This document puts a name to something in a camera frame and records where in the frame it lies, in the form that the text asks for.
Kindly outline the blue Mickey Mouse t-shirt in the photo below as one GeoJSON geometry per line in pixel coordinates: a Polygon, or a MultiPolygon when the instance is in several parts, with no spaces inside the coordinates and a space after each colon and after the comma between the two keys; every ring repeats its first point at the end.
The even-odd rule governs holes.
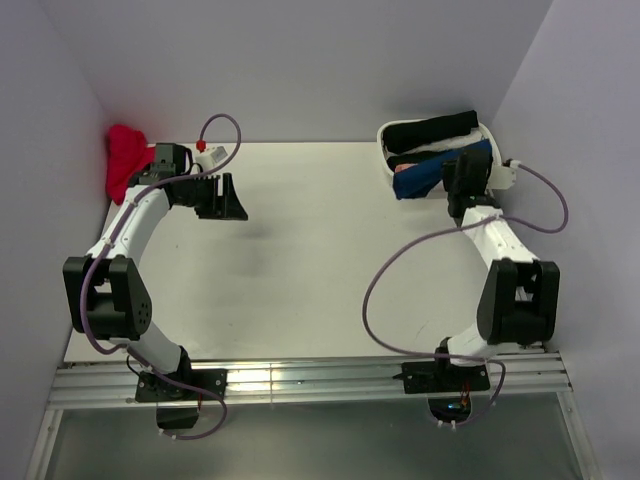
{"type": "Polygon", "coordinates": [[[427,162],[416,164],[414,167],[400,173],[395,174],[393,172],[392,189],[396,199],[405,200],[426,197],[443,181],[442,166],[444,162],[456,158],[467,148],[488,150],[492,154],[490,142],[488,140],[482,140],[457,150],[448,150],[447,154],[427,162]]]}

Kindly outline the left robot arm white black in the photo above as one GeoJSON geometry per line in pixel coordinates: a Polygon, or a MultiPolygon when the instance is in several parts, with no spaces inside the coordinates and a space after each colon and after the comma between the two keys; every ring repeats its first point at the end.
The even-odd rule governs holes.
{"type": "Polygon", "coordinates": [[[107,356],[119,350],[140,362],[172,399],[195,386],[186,349],[171,341],[153,320],[150,294],[138,264],[156,227],[174,207],[202,220],[246,221],[233,177],[218,163],[194,171],[192,151],[161,143],[151,163],[128,181],[124,202],[100,240],[83,256],[63,265],[72,325],[107,356]]]}

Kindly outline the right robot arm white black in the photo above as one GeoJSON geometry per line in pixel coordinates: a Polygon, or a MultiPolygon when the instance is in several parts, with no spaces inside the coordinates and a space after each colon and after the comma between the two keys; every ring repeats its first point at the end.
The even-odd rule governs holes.
{"type": "Polygon", "coordinates": [[[448,213],[472,241],[487,268],[475,320],[442,342],[449,356],[433,365],[435,383],[452,390],[480,364],[515,346],[554,334],[560,269],[532,253],[510,227],[489,191],[490,154],[468,149],[443,166],[448,213]]]}

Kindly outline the white plastic basket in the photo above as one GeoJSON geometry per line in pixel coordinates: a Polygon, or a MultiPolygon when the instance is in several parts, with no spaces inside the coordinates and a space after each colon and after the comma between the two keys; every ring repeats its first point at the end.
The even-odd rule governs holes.
{"type": "MultiPolygon", "coordinates": [[[[385,132],[386,129],[388,129],[391,126],[394,125],[401,125],[401,124],[414,124],[414,123],[418,123],[422,121],[422,118],[414,118],[414,119],[403,119],[403,120],[392,120],[389,121],[387,123],[384,123],[382,126],[379,127],[377,134],[376,134],[376,143],[379,149],[379,160],[381,162],[381,168],[382,171],[384,172],[384,176],[387,179],[387,183],[389,185],[392,184],[392,178],[393,178],[393,172],[388,168],[387,164],[386,164],[386,160],[387,158],[390,156],[384,141],[383,141],[383,133],[385,132]]],[[[501,156],[501,152],[500,149],[498,147],[498,144],[494,138],[494,136],[492,135],[491,131],[488,129],[488,127],[486,125],[484,125],[481,122],[478,122],[478,127],[476,129],[480,129],[481,132],[483,133],[484,137],[486,140],[488,140],[491,144],[491,149],[492,149],[492,155],[493,155],[493,164],[497,163],[497,164],[501,164],[502,163],[502,156],[501,156]]]]}

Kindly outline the white rolled shirt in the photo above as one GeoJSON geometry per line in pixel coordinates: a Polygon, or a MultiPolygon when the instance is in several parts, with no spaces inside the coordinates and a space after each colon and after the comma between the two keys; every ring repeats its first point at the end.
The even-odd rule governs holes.
{"type": "Polygon", "coordinates": [[[484,140],[485,137],[480,129],[473,129],[469,134],[464,136],[456,136],[449,139],[435,141],[421,146],[422,151],[443,152],[448,150],[457,150],[474,143],[484,140]]]}

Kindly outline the lower black rolled shirt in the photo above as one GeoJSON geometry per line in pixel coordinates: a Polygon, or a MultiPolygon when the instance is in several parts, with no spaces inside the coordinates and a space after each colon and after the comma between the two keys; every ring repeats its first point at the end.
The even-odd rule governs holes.
{"type": "Polygon", "coordinates": [[[386,164],[388,168],[395,172],[396,169],[400,165],[416,165],[423,162],[430,161],[431,159],[435,159],[444,154],[447,154],[448,150],[445,151],[419,151],[413,153],[404,153],[401,155],[392,155],[389,156],[386,160],[386,164]]]}

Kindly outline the black rolled shirt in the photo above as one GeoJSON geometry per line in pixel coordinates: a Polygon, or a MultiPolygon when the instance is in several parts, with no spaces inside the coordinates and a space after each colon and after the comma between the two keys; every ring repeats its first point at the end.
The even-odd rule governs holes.
{"type": "Polygon", "coordinates": [[[448,150],[445,151],[419,151],[413,153],[404,153],[401,155],[392,155],[389,156],[386,160],[386,164],[388,168],[395,172],[396,169],[400,165],[416,165],[423,162],[430,161],[431,159],[435,159],[444,154],[447,154],[448,150]]]}
{"type": "Polygon", "coordinates": [[[381,140],[389,152],[400,154],[423,145],[467,136],[478,127],[477,112],[469,110],[386,126],[382,129],[381,140]]]}

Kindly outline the pink rolled shirt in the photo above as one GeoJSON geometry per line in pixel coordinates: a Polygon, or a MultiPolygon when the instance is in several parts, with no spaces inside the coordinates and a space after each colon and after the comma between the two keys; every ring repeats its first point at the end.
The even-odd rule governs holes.
{"type": "Polygon", "coordinates": [[[414,164],[413,164],[413,163],[403,163],[403,164],[399,164],[399,165],[397,165],[397,166],[395,167],[395,169],[394,169],[394,173],[395,173],[395,174],[397,174],[397,173],[400,173],[400,172],[402,172],[402,171],[408,170],[409,168],[412,168],[412,167],[414,167],[414,164]]]}

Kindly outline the top black rolled shirt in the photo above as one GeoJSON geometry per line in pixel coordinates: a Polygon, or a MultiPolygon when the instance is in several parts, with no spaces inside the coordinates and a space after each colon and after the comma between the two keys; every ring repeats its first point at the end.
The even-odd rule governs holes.
{"type": "Polygon", "coordinates": [[[381,140],[389,152],[400,154],[423,145],[467,136],[478,127],[477,112],[469,110],[386,126],[382,129],[381,140]]]}

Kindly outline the red t-shirt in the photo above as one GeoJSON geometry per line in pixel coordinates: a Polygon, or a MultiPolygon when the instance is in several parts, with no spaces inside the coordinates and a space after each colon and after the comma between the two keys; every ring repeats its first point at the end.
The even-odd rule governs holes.
{"type": "Polygon", "coordinates": [[[121,205],[130,178],[153,161],[155,148],[149,146],[141,131],[122,124],[109,128],[106,143],[105,190],[112,202],[121,205]]]}

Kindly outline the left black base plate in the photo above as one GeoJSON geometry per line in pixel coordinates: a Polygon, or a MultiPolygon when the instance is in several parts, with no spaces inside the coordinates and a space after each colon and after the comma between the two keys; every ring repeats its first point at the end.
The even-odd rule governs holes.
{"type": "MultiPolygon", "coordinates": [[[[190,380],[183,380],[183,383],[210,391],[223,398],[227,385],[227,371],[225,369],[194,370],[190,380]]],[[[147,372],[140,373],[135,393],[137,403],[196,401],[203,397],[204,395],[199,391],[173,386],[147,372]]]]}

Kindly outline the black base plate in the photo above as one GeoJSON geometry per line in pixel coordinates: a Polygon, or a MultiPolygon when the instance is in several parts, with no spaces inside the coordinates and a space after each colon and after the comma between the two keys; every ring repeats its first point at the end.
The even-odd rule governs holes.
{"type": "Polygon", "coordinates": [[[460,367],[445,360],[405,362],[393,376],[403,383],[405,394],[488,391],[485,366],[460,367]]]}
{"type": "MultiPolygon", "coordinates": [[[[225,369],[194,370],[190,380],[183,380],[183,383],[210,391],[223,398],[227,385],[227,371],[225,369]]],[[[196,401],[203,397],[204,395],[199,391],[173,386],[147,372],[140,373],[135,393],[137,403],[196,401]]]]}

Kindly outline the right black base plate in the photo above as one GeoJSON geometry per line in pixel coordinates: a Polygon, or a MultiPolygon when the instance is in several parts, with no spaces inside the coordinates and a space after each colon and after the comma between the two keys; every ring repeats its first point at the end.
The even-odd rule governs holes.
{"type": "Polygon", "coordinates": [[[460,367],[445,360],[405,362],[393,376],[403,383],[405,394],[488,391],[485,366],[460,367]]]}

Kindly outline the aluminium rail frame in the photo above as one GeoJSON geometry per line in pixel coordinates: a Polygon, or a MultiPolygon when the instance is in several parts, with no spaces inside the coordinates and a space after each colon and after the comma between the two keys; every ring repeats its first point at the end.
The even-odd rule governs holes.
{"type": "Polygon", "coordinates": [[[168,213],[142,257],[153,318],[197,368],[228,372],[227,408],[205,404],[206,439],[161,436],[121,357],[79,335],[54,378],[36,456],[48,479],[594,478],[561,357],[512,348],[494,411],[437,429],[427,399],[394,380],[398,349],[430,352],[469,328],[485,277],[450,235],[442,193],[397,201],[301,181],[240,180],[246,222],[168,213]]]}

